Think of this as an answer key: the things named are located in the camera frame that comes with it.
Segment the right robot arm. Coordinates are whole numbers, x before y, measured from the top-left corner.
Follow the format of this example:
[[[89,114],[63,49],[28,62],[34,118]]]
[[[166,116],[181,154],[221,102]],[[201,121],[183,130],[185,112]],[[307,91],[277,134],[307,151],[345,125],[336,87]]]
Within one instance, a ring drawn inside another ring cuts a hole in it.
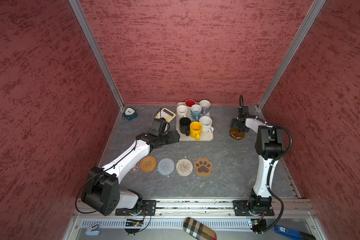
[[[257,134],[255,149],[259,155],[259,168],[255,185],[248,200],[248,211],[255,216],[266,212],[272,206],[272,183],[280,156],[285,152],[284,129],[270,125],[259,118],[236,118],[231,122],[231,137],[239,138],[253,130]]]

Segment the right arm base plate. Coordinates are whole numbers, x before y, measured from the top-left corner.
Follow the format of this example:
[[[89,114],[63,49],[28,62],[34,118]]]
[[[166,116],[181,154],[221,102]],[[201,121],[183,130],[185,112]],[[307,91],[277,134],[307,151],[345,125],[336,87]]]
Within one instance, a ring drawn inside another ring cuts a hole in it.
[[[248,203],[248,200],[234,200],[233,210],[237,217],[273,217],[271,204]]]

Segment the black mug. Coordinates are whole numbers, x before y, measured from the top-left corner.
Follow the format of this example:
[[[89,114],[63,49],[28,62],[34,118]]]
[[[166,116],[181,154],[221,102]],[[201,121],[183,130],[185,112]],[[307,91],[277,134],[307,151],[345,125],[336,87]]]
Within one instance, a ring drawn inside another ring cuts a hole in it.
[[[190,135],[190,124],[191,123],[192,123],[192,121],[187,117],[183,117],[179,121],[180,132],[182,134],[186,135],[187,137]]]

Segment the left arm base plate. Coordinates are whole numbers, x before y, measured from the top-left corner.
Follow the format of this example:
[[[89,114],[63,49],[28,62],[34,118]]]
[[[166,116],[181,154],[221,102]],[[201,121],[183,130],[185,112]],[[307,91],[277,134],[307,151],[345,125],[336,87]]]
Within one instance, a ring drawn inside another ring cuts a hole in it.
[[[116,216],[142,217],[145,214],[154,216],[156,212],[156,200],[139,200],[132,209],[116,209]]]

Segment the grey knitted coaster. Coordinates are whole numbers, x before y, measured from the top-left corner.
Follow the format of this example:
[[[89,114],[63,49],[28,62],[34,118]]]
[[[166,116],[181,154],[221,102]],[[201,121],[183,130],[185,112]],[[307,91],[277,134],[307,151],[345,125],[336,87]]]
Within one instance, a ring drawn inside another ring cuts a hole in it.
[[[168,158],[164,158],[159,161],[157,169],[161,175],[168,176],[175,169],[174,161]]]

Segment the yellow mug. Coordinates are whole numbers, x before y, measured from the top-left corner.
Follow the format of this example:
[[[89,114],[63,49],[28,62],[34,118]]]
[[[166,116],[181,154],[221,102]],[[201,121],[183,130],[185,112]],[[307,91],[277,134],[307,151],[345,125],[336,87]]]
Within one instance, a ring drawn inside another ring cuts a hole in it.
[[[199,141],[201,137],[201,132],[202,132],[202,125],[199,122],[194,121],[190,124],[191,138],[195,139],[196,141]]]

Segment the white speckled mug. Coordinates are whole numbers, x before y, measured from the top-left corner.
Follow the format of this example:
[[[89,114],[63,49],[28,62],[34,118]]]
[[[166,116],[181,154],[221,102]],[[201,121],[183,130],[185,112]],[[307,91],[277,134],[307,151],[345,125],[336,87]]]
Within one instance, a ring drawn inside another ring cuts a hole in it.
[[[213,120],[208,116],[202,116],[199,119],[199,123],[202,125],[202,133],[213,133],[214,128],[212,127]]]

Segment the paw shaped cork coaster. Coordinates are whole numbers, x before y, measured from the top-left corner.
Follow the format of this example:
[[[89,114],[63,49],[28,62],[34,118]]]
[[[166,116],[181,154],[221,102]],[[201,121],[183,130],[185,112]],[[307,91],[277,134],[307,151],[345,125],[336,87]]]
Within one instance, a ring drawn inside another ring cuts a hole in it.
[[[199,177],[210,177],[213,169],[213,163],[208,158],[198,158],[194,162],[194,169]]]

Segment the pink flower coaster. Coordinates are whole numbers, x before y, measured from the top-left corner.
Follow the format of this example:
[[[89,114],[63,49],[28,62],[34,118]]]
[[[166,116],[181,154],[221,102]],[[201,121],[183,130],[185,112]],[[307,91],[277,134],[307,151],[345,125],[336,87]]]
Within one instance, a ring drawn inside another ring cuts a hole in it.
[[[139,165],[139,163],[137,163],[130,169],[130,172],[136,173],[139,169],[140,169],[140,165]]]

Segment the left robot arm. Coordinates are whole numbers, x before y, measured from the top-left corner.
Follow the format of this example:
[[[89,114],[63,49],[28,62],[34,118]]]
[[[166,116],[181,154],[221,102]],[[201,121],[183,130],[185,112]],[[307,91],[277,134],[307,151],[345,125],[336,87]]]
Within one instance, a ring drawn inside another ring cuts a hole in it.
[[[140,211],[142,196],[134,191],[122,191],[119,184],[126,174],[153,149],[178,143],[177,131],[169,131],[158,136],[149,133],[138,135],[134,143],[111,163],[90,169],[82,189],[81,201],[104,216],[116,209]]]

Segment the multicolour woven coaster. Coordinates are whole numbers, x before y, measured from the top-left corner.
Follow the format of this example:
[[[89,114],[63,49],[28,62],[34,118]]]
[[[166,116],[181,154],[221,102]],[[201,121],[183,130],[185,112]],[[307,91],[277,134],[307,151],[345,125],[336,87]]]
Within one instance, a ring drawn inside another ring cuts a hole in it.
[[[193,163],[187,159],[178,160],[176,170],[180,176],[188,176],[193,171]]]

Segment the dark brown glossy coaster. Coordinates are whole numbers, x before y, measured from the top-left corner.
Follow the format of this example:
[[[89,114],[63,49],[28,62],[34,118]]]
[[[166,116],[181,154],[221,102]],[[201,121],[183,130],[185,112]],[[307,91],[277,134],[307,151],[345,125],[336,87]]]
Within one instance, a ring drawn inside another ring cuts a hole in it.
[[[242,140],[246,135],[245,132],[240,131],[237,128],[230,128],[229,134],[230,134],[231,138],[233,138],[234,140]]]

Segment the woven rattan coaster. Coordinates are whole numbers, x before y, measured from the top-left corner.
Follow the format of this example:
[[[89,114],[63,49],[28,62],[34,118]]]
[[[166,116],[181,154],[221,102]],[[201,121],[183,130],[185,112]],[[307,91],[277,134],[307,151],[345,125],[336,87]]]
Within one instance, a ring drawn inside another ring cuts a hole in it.
[[[156,169],[157,164],[158,161],[154,156],[146,156],[140,160],[139,166],[143,172],[149,173]]]

